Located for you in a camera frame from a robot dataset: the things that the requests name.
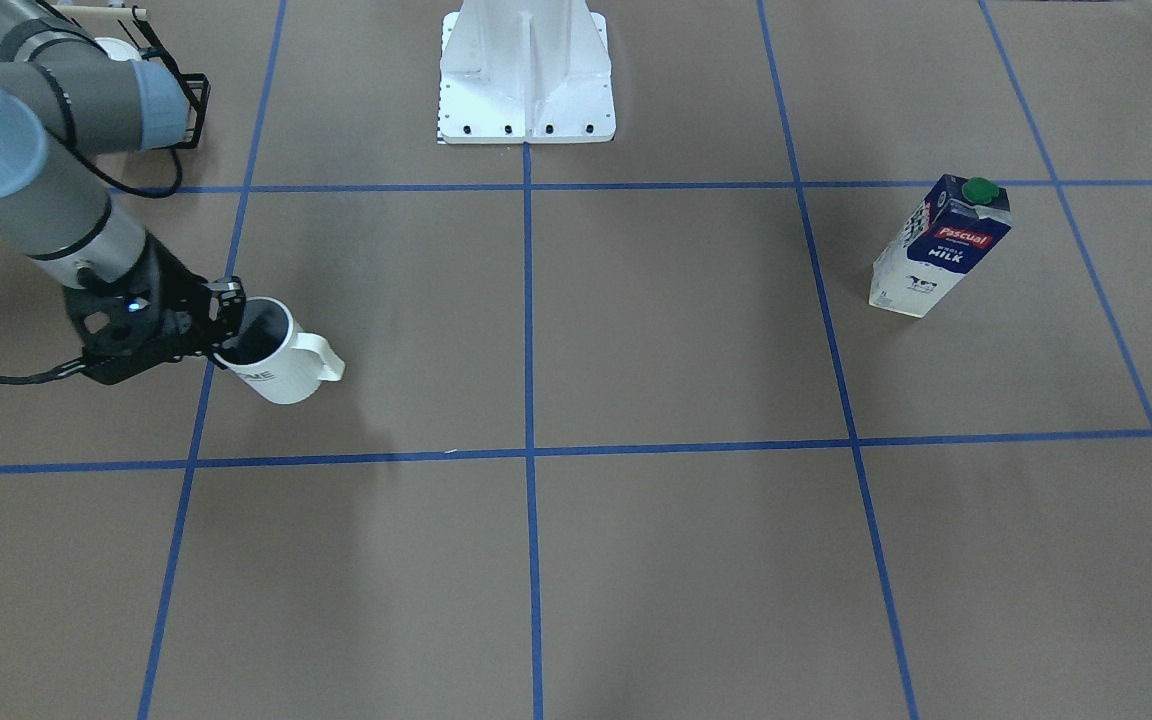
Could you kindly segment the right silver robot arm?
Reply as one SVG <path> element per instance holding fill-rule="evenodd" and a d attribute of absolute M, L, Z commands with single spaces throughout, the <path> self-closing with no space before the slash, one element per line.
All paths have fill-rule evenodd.
<path fill-rule="evenodd" d="M 184 357 L 219 363 L 241 332 L 238 278 L 188 270 L 111 196 L 179 192 L 179 152 L 198 145 L 211 91 L 145 10 L 128 13 L 146 46 L 119 60 L 71 8 L 0 1 L 0 237 L 60 285 L 82 344 L 77 359 L 0 386 L 114 386 Z"/>

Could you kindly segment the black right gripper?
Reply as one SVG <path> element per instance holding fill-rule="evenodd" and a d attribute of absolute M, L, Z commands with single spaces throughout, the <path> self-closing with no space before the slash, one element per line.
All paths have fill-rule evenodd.
<path fill-rule="evenodd" d="M 157 240 L 115 281 L 82 270 L 79 283 L 63 291 L 82 343 L 78 372 L 104 386 L 184 357 L 215 363 L 219 347 L 238 336 L 247 306 L 236 276 L 207 281 Z"/>

